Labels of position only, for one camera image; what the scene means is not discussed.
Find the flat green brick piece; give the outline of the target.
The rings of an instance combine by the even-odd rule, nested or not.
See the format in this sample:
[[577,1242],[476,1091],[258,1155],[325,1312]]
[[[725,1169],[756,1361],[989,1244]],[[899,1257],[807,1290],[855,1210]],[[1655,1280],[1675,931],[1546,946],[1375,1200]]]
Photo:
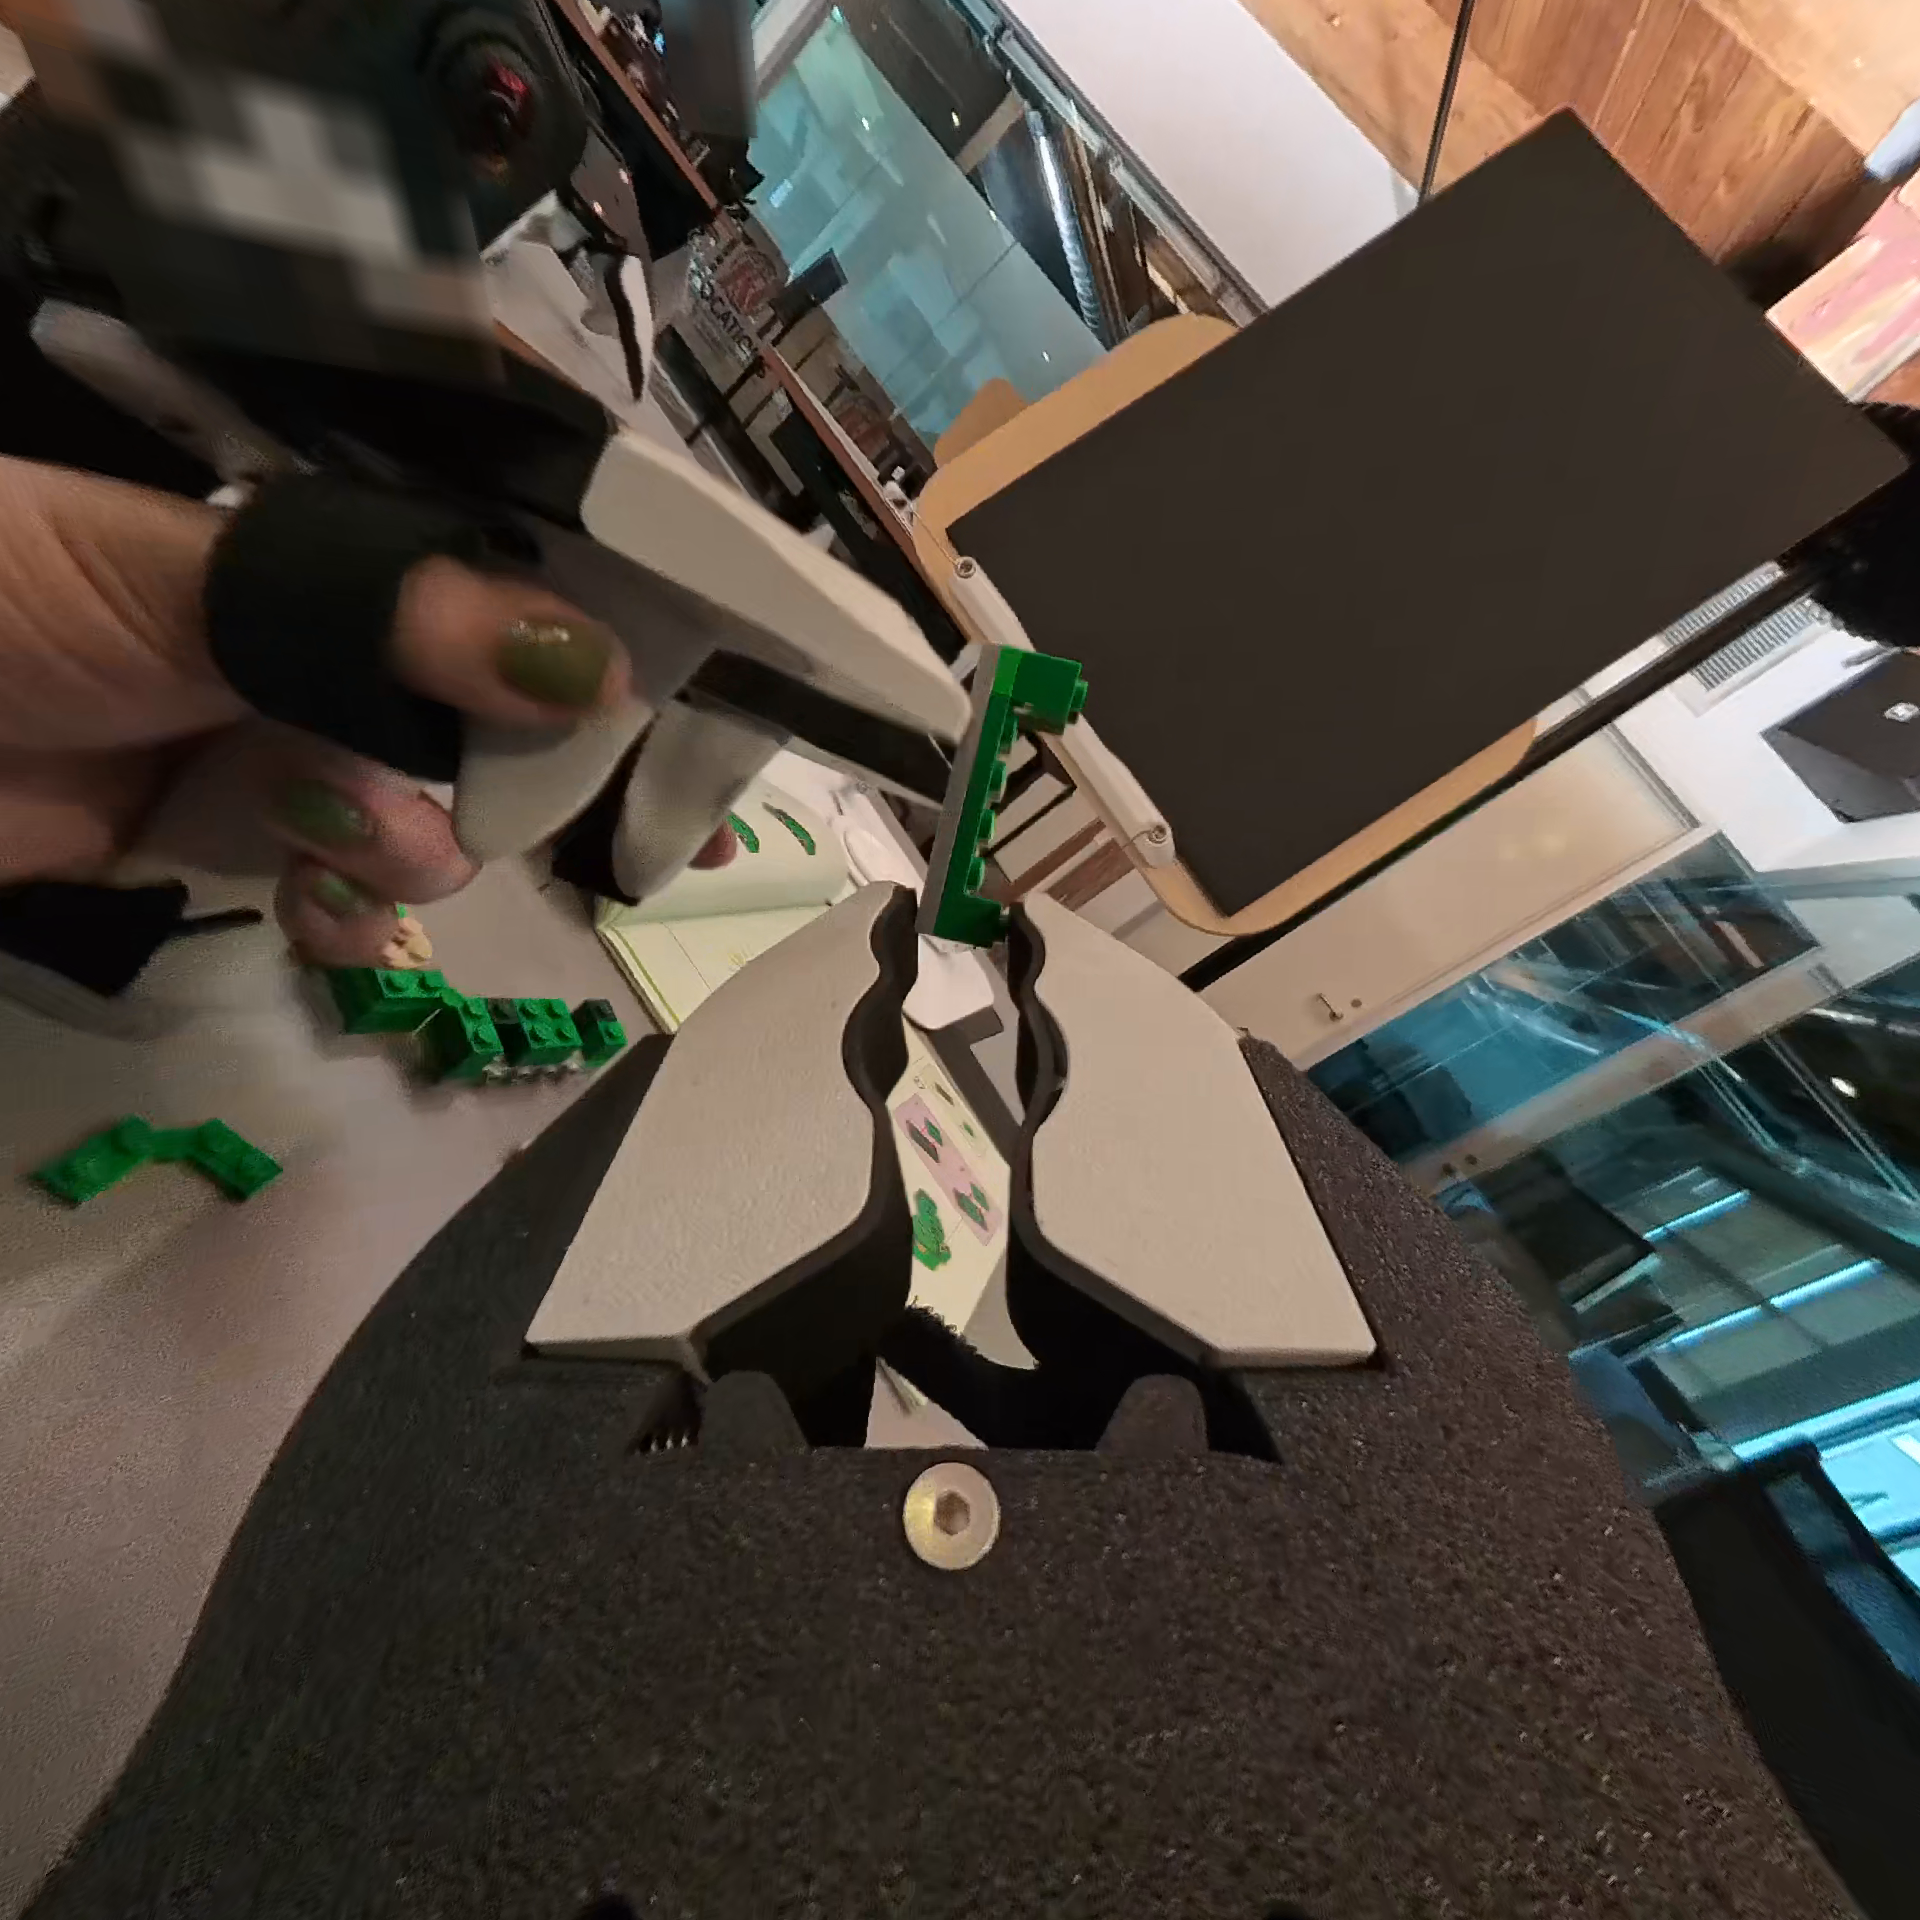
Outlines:
[[191,1169],[233,1203],[257,1198],[281,1177],[281,1163],[226,1121],[160,1127],[128,1115],[34,1167],[28,1179],[41,1194],[79,1210],[156,1167]]

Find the green brick cluster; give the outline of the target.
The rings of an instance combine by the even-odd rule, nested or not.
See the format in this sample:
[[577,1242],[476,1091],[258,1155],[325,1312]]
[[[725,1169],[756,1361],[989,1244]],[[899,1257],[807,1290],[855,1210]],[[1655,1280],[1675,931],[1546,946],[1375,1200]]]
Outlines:
[[561,1081],[610,1065],[631,1042],[607,999],[476,998],[437,970],[341,967],[323,978],[346,1035],[409,1042],[437,1089]]

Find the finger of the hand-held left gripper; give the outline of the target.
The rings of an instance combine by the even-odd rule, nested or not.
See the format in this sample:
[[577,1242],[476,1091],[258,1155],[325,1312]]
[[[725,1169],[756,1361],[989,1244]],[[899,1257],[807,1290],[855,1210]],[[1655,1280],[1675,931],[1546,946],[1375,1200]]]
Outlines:
[[616,432],[592,468],[583,530],[688,612],[701,655],[685,705],[901,799],[944,801],[970,696],[895,596],[636,432]]

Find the black panel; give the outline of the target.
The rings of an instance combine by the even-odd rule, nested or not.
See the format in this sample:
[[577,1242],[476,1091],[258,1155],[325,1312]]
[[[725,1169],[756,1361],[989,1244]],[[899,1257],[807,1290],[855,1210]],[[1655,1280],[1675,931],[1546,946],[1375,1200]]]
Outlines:
[[1241,937],[1497,782],[1540,714],[1916,454],[1562,111],[964,507],[979,564]]

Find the brick instruction booklet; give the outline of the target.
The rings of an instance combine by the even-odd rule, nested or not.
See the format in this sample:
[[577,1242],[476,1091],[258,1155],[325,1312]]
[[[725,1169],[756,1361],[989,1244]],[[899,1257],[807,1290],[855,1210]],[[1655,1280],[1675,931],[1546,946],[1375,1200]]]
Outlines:
[[[675,1034],[713,992],[868,882],[922,890],[924,867],[883,796],[793,753],[733,802],[725,870],[684,871],[641,906],[602,903],[594,926],[653,1024]],[[962,1327],[1001,1270],[1010,1172],[962,1049],[1001,1031],[972,952],[922,943],[903,1004],[906,1070],[891,1094],[914,1215],[912,1300]]]

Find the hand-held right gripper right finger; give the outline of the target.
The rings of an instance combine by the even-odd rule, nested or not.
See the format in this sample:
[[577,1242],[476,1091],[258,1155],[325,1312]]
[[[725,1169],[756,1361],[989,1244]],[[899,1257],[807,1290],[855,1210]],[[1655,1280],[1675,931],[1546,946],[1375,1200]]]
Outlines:
[[1008,984],[1023,1255],[1210,1371],[1369,1363],[1376,1332],[1237,1030],[1050,899],[1015,913]]

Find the black box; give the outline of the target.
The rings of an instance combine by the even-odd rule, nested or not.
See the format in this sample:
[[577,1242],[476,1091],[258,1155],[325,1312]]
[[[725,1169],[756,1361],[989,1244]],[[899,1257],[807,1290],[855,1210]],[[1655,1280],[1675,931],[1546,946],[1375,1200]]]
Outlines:
[[1917,811],[1917,655],[1896,652],[1765,732],[1795,779],[1841,824]]

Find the plywood board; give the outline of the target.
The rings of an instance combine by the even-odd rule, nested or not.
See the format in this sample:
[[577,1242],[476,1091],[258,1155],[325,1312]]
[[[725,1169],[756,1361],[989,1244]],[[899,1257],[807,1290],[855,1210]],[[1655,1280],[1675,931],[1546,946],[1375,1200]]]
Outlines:
[[[911,543],[924,583],[970,643],[979,650],[989,646],[977,639],[954,593],[954,564],[964,558],[959,551],[955,523],[1184,374],[1231,336],[1232,324],[1226,320],[1195,316],[1162,320],[1039,403],[1024,403],[1008,383],[996,379],[967,404],[935,448],[935,474],[920,494]],[[1489,802],[1501,779],[1528,777],[1528,755],[1540,736],[1544,728],[1535,719],[1512,729],[1237,913],[1223,913],[1212,903],[1178,851],[1165,870],[1138,867],[1132,851],[1114,839],[1092,799],[1069,779],[1061,736],[1043,735],[1040,755],[1069,791],[1092,808],[1095,849],[1116,851],[1132,873],[1146,876],[1153,897],[1176,922],[1219,937],[1213,960],[1231,970]]]

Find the green and grey brick assembly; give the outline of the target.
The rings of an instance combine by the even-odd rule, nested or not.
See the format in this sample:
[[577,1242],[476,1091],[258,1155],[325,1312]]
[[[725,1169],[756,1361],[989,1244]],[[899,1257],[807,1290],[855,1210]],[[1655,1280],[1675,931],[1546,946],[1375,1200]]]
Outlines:
[[987,843],[1007,790],[1007,759],[1023,732],[1068,732],[1085,699],[1081,663],[1026,648],[984,648],[920,892],[922,940],[993,948],[1003,937],[1010,911],[987,894]]

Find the person's left hand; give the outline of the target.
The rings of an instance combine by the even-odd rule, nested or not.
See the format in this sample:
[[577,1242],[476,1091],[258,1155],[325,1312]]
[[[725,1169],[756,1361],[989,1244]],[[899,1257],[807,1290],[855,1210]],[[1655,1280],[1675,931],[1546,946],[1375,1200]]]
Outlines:
[[[201,619],[221,530],[199,500],[3,462],[4,882],[107,876],[195,751],[240,728]],[[453,558],[407,572],[383,655],[495,729],[572,729],[634,688],[599,622]],[[233,779],[281,852],[279,923],[325,970],[378,963],[395,906],[476,873],[418,782],[329,744],[251,738]]]

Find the grey desk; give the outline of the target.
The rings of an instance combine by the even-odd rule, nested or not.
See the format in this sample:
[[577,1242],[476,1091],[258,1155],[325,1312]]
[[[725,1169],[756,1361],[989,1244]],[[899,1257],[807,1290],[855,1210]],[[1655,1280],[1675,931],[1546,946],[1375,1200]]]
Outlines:
[[[4,1006],[4,1915],[128,1761],[348,1338],[592,1083],[424,1087],[343,1034],[271,923],[171,946],[135,995],[160,1031]],[[145,1169],[83,1207],[32,1182],[121,1118],[226,1121],[281,1176],[233,1203]]]

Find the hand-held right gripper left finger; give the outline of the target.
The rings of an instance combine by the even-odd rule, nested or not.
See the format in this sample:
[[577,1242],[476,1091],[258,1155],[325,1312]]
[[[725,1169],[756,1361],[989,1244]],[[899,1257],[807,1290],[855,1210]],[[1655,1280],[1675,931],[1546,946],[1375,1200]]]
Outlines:
[[527,1330],[552,1361],[874,1382],[912,1283],[895,1143],[920,900],[872,882],[668,1046]]

